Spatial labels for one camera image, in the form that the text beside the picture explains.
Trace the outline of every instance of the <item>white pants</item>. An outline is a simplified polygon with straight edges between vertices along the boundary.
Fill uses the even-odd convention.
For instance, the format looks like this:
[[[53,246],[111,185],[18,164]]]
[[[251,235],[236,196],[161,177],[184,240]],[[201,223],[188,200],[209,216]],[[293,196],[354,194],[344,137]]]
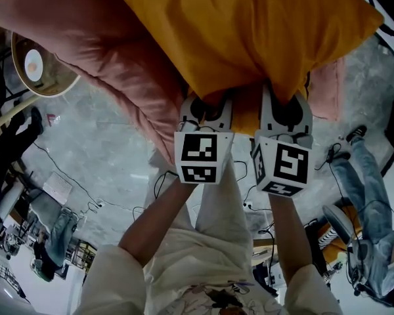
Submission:
[[[166,168],[161,166],[155,179],[150,181],[145,208],[154,202],[154,184],[160,175],[165,172]],[[169,173],[166,175],[159,196],[175,179],[176,177]],[[162,179],[157,183],[156,193],[161,182]],[[173,221],[171,228],[199,232],[206,236],[244,247],[247,247],[248,244],[252,246],[252,237],[246,226],[246,218],[242,208],[242,198],[235,177],[233,161],[230,159],[227,163],[221,182],[218,185],[201,185],[204,185],[204,190],[196,227],[194,228],[191,225],[188,207],[184,204]]]
[[[154,200],[154,183],[166,167],[150,181],[146,205]],[[176,179],[167,175],[159,195]],[[156,187],[156,193],[162,180]],[[219,185],[204,185],[196,227],[191,225],[184,204],[152,260],[144,268],[149,313],[181,296],[184,288],[209,282],[239,280],[251,276],[252,237],[246,226],[242,198],[233,162],[227,163]]]

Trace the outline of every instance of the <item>shoe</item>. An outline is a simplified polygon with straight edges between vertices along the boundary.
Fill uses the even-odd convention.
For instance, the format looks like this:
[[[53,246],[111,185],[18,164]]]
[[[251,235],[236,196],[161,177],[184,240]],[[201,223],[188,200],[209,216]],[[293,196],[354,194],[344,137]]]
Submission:
[[[77,215],[77,213],[72,213],[72,218],[76,221],[76,225],[77,225],[78,222],[79,222],[79,220],[80,220],[80,218],[79,218],[79,216]]]
[[[72,210],[70,210],[70,209],[67,208],[67,207],[63,207],[63,208],[61,209],[61,213],[65,213],[66,215],[69,215],[69,216],[72,216],[72,215],[73,215]]]
[[[367,130],[368,129],[366,128],[365,125],[361,125],[361,126],[357,127],[353,132],[351,132],[349,135],[347,135],[346,141],[351,144],[353,138],[355,138],[355,137],[363,138],[365,136]]]
[[[17,106],[20,104],[19,100],[15,100],[13,102],[13,106]],[[25,115],[23,111],[20,111],[16,115],[13,116],[12,121],[15,122],[18,126],[22,126],[25,123]]]
[[[35,125],[38,127],[38,135],[44,133],[44,126],[42,126],[42,117],[36,107],[33,107],[31,110],[31,119],[31,125]]]

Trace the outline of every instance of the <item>white shirt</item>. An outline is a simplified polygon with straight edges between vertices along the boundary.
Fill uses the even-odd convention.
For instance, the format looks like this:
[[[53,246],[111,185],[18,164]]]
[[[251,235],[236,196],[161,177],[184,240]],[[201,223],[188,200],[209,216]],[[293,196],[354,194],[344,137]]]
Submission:
[[[235,262],[234,249],[239,249],[234,244],[187,230],[168,233],[177,250],[152,259],[145,269],[146,282],[142,267],[128,252],[102,247],[75,314],[342,314],[313,265],[297,271],[281,306],[250,270]]]

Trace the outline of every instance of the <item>black sneaker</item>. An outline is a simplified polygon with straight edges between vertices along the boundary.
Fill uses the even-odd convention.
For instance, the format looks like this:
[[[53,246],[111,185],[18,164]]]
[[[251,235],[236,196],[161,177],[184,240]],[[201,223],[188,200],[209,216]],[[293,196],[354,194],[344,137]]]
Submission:
[[[20,104],[19,100],[15,100],[13,102],[13,107],[17,106]],[[15,114],[12,118],[12,121],[14,121],[18,126],[22,126],[25,123],[25,115],[23,111],[20,111],[19,113]]]
[[[365,136],[367,130],[368,129],[366,128],[365,125],[361,125],[361,126],[357,127],[353,132],[351,132],[349,135],[347,135],[346,141],[350,142],[350,144],[351,144],[354,137],[363,138]]]
[[[42,126],[42,117],[36,107],[33,107],[31,110],[31,119],[31,125],[35,125],[38,128],[38,135],[44,133],[44,126]]]

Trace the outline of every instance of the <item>human arm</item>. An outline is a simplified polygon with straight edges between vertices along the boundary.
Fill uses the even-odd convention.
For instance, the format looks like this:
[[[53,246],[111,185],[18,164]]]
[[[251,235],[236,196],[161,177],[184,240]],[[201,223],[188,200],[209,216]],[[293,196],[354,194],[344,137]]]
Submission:
[[[142,268],[195,187],[174,181],[129,227],[118,246],[99,249],[76,315],[143,314],[146,286]]]
[[[311,246],[291,198],[270,195],[278,259],[288,288],[290,314],[343,314],[313,263]]]
[[[311,247],[292,198],[269,195],[278,258],[289,285],[295,273],[313,263]]]
[[[144,267],[158,250],[173,220],[195,187],[195,184],[183,184],[177,178],[127,229],[118,246]]]

